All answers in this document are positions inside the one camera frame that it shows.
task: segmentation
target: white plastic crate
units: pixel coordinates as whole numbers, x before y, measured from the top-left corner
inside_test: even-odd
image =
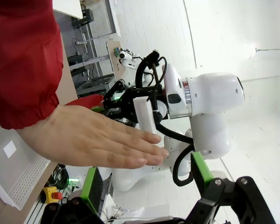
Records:
[[[12,152],[6,152],[8,145]],[[5,203],[21,210],[49,163],[15,130],[0,127],[0,198]]]

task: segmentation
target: red sleeve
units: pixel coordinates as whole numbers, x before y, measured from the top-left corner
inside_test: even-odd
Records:
[[[61,36],[52,0],[0,0],[0,125],[21,129],[59,104]]]

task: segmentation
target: green light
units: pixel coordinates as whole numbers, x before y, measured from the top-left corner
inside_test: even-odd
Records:
[[[69,179],[69,181],[71,181],[71,182],[79,182],[80,180],[79,179]]]

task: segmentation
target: red button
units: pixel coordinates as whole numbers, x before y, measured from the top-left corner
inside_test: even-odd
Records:
[[[54,193],[52,193],[52,198],[61,200],[63,198],[63,196],[62,196],[61,192],[54,192]]]

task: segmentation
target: hand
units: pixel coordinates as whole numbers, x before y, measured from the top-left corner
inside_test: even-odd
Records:
[[[160,136],[82,106],[58,106],[47,119],[17,132],[43,157],[72,166],[140,168],[159,165],[168,155],[154,145]]]

